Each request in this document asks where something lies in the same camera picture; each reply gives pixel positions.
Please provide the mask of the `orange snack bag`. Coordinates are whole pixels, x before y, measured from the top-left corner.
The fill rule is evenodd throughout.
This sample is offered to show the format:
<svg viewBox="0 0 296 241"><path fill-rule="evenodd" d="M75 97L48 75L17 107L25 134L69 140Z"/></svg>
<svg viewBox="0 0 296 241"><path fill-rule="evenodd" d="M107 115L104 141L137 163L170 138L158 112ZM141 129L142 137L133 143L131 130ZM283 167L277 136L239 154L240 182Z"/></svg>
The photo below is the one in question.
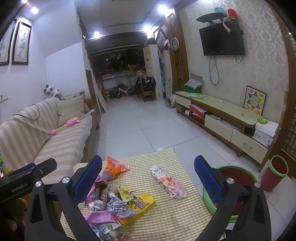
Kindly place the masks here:
<svg viewBox="0 0 296 241"><path fill-rule="evenodd" d="M120 161L111 157L107 157L107 164L102 172L102 177L109 181L121 173L127 172L129 170L130 168L122 164Z"/></svg>

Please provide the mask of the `wooden chair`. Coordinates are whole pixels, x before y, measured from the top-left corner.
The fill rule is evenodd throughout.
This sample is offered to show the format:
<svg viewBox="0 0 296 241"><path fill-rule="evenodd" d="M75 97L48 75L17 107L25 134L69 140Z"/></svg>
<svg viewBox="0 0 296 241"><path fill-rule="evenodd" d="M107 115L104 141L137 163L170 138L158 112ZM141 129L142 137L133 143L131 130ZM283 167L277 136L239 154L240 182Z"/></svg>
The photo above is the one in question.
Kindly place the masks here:
<svg viewBox="0 0 296 241"><path fill-rule="evenodd" d="M147 101L147 99L155 100L156 99L156 83L155 81L152 81L149 85L145 85L146 83L144 81L140 81L140 93L142 96L142 100L144 102Z"/></svg>

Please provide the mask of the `framed picture right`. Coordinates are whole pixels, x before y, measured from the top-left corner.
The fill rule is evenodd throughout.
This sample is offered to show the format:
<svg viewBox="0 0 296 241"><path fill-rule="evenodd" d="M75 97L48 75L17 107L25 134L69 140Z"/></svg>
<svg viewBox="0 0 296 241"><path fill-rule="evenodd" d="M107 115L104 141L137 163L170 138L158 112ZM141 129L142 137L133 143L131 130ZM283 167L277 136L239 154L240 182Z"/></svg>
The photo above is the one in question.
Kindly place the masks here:
<svg viewBox="0 0 296 241"><path fill-rule="evenodd" d="M22 21L18 23L13 46L13 65L29 64L29 46L32 27Z"/></svg>

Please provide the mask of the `framed picture left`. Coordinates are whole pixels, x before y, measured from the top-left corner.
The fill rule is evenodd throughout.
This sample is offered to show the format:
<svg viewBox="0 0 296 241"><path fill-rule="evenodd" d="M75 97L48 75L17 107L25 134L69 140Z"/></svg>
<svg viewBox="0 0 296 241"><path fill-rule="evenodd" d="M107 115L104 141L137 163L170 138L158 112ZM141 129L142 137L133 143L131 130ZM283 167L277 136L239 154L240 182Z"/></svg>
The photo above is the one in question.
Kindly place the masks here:
<svg viewBox="0 0 296 241"><path fill-rule="evenodd" d="M17 19L14 19L1 39L0 65L9 65L10 50Z"/></svg>

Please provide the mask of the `pink white snack wrapper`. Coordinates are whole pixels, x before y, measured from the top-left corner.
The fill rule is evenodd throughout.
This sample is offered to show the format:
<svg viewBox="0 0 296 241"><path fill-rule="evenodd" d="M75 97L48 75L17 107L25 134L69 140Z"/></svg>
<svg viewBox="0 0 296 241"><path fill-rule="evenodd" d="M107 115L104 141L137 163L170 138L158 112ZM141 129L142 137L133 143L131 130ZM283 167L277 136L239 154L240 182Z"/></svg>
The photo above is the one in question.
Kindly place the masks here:
<svg viewBox="0 0 296 241"><path fill-rule="evenodd" d="M150 168L152 176L172 199L183 199L187 196L185 187L175 178L164 172L157 165Z"/></svg>

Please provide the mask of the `red flat box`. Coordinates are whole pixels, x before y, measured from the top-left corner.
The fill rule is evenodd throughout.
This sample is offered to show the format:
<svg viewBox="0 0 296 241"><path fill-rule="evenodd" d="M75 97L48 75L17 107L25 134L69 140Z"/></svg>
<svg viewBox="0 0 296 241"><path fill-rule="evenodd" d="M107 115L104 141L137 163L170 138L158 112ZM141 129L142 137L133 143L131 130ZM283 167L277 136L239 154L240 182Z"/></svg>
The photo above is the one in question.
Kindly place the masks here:
<svg viewBox="0 0 296 241"><path fill-rule="evenodd" d="M204 110L194 104L190 104L189 109L192 111L193 115L198 116L199 118L204 118L205 115L208 113L207 110Z"/></svg>

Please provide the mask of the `white shoe box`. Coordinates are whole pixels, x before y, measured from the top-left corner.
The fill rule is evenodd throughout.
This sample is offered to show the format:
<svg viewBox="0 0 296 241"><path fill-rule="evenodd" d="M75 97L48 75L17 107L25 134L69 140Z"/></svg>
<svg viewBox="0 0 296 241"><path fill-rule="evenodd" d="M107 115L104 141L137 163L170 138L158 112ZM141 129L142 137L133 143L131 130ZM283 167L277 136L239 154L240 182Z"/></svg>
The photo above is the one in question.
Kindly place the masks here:
<svg viewBox="0 0 296 241"><path fill-rule="evenodd" d="M265 146L271 145L273 138L278 130L278 123L267 121L265 124L257 122L253 138Z"/></svg>

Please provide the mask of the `framed picture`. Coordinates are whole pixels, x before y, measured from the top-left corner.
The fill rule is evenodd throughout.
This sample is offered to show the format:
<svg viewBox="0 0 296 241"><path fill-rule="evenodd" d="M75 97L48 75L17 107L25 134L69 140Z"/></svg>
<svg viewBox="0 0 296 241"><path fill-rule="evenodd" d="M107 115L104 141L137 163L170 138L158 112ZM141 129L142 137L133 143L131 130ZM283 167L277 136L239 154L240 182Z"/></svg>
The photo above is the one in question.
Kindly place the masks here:
<svg viewBox="0 0 296 241"><path fill-rule="evenodd" d="M1 39L0 65L9 65L10 50L17 19L14 19Z"/></svg>
<svg viewBox="0 0 296 241"><path fill-rule="evenodd" d="M29 64L29 46L32 27L22 21L18 23L13 46L13 65Z"/></svg>

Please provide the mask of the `chinese checkers board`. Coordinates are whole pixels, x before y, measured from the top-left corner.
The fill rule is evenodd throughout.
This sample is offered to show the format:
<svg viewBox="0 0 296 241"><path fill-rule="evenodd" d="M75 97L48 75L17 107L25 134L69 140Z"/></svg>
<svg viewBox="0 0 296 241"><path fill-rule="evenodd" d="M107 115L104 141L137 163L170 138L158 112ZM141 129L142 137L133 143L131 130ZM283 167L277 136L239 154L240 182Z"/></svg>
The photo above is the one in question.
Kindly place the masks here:
<svg viewBox="0 0 296 241"><path fill-rule="evenodd" d="M266 97L265 92L247 85L243 107L257 115L262 115Z"/></svg>

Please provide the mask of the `green open box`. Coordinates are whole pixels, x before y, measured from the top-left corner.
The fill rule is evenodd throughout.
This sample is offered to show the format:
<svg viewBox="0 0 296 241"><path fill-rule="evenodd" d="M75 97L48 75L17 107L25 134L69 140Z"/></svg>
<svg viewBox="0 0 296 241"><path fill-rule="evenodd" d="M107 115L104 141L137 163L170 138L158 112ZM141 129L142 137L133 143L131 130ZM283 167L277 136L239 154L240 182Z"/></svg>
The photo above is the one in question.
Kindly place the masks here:
<svg viewBox="0 0 296 241"><path fill-rule="evenodd" d="M203 80L190 79L184 84L184 91L189 93L201 93Z"/></svg>

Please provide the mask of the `long TV cabinet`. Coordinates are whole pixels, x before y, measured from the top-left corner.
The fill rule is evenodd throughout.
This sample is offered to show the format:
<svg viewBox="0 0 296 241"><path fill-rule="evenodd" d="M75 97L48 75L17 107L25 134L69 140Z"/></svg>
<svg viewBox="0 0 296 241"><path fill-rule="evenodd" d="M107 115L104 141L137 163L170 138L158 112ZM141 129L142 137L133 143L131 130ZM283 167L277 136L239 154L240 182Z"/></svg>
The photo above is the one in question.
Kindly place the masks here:
<svg viewBox="0 0 296 241"><path fill-rule="evenodd" d="M253 138L260 115L213 96L185 91L176 92L176 104L177 113L236 150L237 156L247 154L259 164L265 160L268 147ZM208 113L199 118L189 109L190 104Z"/></svg>

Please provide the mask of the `yellow snack box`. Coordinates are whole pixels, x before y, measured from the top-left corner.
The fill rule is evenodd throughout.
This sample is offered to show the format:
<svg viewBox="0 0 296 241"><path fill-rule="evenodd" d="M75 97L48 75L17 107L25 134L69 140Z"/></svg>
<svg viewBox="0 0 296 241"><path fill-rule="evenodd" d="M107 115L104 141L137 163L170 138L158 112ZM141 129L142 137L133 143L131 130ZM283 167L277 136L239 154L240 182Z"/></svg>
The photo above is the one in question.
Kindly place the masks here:
<svg viewBox="0 0 296 241"><path fill-rule="evenodd" d="M156 201L155 199L150 196L148 193L141 193L136 201L132 201L132 204L130 207L135 211L135 215L126 218L126 219L121 219L117 218L119 223L124 226L130 226L133 223L135 223L138 219L140 219L142 216L144 216L148 211L150 211L152 208L156 206Z"/></svg>

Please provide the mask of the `yellow wrapper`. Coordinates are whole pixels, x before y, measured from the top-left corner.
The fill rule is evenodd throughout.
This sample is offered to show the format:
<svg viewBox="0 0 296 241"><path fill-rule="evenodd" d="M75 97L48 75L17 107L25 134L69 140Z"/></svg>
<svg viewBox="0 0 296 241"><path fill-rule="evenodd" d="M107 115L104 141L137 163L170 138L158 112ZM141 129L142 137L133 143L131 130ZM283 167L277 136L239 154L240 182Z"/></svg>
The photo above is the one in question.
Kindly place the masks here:
<svg viewBox="0 0 296 241"><path fill-rule="evenodd" d="M134 195L134 190L120 185L118 187L119 195L121 196L121 200L125 203L132 203L137 201L137 197Z"/></svg>

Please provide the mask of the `purple snack bag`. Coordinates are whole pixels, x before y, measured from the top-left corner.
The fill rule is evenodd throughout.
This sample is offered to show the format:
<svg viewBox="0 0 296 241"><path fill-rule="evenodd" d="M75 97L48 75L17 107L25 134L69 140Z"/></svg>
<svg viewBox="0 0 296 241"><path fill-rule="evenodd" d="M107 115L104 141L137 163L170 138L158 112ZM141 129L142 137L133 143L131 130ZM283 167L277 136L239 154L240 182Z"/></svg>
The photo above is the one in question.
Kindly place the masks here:
<svg viewBox="0 0 296 241"><path fill-rule="evenodd" d="M118 222L115 214L108 211L107 208L107 204L111 200L108 196L109 190L110 185L107 180L98 175L84 201L84 206L89 209L89 214L86 215L85 219L90 225Z"/></svg>

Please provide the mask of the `red green trash bin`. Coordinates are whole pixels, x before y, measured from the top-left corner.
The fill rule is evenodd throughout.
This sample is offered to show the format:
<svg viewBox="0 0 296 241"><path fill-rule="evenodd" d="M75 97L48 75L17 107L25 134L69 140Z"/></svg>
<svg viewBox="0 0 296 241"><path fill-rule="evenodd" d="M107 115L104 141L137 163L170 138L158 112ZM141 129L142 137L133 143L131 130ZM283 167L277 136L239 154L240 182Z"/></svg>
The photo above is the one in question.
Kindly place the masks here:
<svg viewBox="0 0 296 241"><path fill-rule="evenodd" d="M268 168L261 179L261 187L265 192L271 192L288 174L286 160L279 155L268 161Z"/></svg>

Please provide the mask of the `round wall clock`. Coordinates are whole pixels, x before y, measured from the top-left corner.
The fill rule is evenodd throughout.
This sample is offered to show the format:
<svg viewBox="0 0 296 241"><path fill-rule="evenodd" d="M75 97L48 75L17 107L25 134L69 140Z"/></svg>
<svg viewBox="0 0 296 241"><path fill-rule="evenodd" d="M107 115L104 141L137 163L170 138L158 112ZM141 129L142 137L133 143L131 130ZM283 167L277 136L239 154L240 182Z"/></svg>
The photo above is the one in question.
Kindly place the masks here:
<svg viewBox="0 0 296 241"><path fill-rule="evenodd" d="M179 49L179 41L176 37L173 37L171 39L171 48L174 50L174 51L177 51Z"/></svg>

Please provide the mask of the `beige sofa cushion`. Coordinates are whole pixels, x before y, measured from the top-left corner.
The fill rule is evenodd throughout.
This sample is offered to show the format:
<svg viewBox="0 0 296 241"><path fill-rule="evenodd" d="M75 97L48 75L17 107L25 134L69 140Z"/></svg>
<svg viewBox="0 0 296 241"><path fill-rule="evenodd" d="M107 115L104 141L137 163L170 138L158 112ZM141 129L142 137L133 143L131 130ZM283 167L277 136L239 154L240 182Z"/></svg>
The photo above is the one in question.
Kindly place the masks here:
<svg viewBox="0 0 296 241"><path fill-rule="evenodd" d="M57 102L57 109L59 114L58 127L67 123L67 121L78 118L79 120L85 117L84 96L61 100Z"/></svg>

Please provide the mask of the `pink toy wand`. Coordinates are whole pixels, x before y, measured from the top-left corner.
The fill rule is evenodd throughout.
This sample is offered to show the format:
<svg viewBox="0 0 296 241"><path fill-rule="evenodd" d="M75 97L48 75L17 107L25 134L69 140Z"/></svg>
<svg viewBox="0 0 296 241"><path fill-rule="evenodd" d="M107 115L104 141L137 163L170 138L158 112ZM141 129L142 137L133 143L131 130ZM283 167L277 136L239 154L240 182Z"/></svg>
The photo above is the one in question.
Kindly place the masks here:
<svg viewBox="0 0 296 241"><path fill-rule="evenodd" d="M66 128L69 128L71 126L74 126L75 124L78 124L78 123L81 123L81 121L77 117L75 117L75 118L73 118L71 120L68 120L66 122L66 124L64 124L63 126L57 128L57 129L51 130L51 134L56 135L57 133L61 132L62 130L66 129Z"/></svg>

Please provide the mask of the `striped beige sofa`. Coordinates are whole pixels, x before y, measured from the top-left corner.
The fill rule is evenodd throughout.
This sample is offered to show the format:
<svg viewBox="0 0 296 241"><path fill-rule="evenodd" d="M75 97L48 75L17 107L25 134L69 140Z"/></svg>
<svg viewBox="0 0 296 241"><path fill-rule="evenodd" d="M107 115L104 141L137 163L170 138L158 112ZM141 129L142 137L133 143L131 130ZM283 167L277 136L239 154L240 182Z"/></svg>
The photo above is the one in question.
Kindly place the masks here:
<svg viewBox="0 0 296 241"><path fill-rule="evenodd" d="M1 124L1 157L9 171L53 158L56 170L42 179L45 184L53 184L71 177L75 165L86 160L96 113L90 110L80 123L53 135L51 131L59 122L58 102L57 98L40 101Z"/></svg>

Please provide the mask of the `panda plush toy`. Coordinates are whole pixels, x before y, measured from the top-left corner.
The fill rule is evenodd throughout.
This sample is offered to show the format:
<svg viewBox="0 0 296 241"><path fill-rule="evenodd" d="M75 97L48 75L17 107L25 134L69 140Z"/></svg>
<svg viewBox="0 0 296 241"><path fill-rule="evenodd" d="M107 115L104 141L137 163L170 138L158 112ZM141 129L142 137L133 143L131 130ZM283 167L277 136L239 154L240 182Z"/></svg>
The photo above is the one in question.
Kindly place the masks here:
<svg viewBox="0 0 296 241"><path fill-rule="evenodd" d="M55 89L55 87L51 87L48 84L45 86L43 93L44 93L46 99L52 98L52 97L56 97L58 99L61 99L60 90Z"/></svg>

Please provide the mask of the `white balance bike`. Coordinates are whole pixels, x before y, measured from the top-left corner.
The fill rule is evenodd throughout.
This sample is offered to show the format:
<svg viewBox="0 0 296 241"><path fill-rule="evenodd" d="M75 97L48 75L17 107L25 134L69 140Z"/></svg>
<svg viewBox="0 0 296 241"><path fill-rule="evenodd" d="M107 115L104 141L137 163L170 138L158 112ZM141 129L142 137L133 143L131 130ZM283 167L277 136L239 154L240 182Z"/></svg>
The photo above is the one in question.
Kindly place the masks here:
<svg viewBox="0 0 296 241"><path fill-rule="evenodd" d="M110 98L120 99L126 95L133 96L135 94L135 90L133 88L128 89L127 85L120 84L113 90L110 90L109 94Z"/></svg>

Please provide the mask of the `green checkered tablecloth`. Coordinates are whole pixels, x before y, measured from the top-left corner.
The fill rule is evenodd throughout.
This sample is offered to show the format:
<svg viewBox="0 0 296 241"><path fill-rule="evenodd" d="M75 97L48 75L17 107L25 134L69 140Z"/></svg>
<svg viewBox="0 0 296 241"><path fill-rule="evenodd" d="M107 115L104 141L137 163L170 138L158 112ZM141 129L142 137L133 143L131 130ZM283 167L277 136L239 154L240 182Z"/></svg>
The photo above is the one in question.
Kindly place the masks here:
<svg viewBox="0 0 296 241"><path fill-rule="evenodd" d="M185 171L174 149L156 151L119 160L128 166L128 172L111 180L114 186L123 185L145 192L156 201L155 207L133 224L121 229L134 240L196 240L212 215L194 183ZM150 168L157 165L181 183L187 192L183 199L172 199L153 178Z"/></svg>

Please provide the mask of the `white standing air conditioner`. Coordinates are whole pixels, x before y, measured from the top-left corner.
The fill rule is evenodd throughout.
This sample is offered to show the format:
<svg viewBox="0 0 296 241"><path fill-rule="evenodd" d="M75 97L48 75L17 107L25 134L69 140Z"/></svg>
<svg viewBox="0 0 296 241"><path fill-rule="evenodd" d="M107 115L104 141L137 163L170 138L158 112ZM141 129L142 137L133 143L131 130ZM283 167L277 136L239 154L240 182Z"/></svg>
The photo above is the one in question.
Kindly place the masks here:
<svg viewBox="0 0 296 241"><path fill-rule="evenodd" d="M156 81L156 97L163 98L162 77L159 64L158 47L155 44L143 48L147 77L153 77Z"/></svg>

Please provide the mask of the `wall mounted black TV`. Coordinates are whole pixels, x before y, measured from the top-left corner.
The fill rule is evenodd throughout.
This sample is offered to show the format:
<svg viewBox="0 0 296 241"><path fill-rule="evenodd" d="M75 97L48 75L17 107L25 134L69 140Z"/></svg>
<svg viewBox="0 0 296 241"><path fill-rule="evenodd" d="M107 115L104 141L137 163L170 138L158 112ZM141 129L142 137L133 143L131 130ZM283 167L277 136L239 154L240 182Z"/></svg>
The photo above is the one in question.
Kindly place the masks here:
<svg viewBox="0 0 296 241"><path fill-rule="evenodd" d="M204 56L245 55L243 31L237 20L204 27L199 30Z"/></svg>

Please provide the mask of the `grey paper wrapper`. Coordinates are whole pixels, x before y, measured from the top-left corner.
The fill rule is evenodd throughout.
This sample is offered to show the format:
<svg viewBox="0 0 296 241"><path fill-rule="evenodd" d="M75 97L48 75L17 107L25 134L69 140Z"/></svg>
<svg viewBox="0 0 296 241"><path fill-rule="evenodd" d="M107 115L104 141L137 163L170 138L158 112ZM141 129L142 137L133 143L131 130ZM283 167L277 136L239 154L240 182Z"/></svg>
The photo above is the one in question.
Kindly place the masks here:
<svg viewBox="0 0 296 241"><path fill-rule="evenodd" d="M110 201L107 203L107 211L115 214L120 219L128 219L137 213L134 209L123 202L113 192L109 193Z"/></svg>

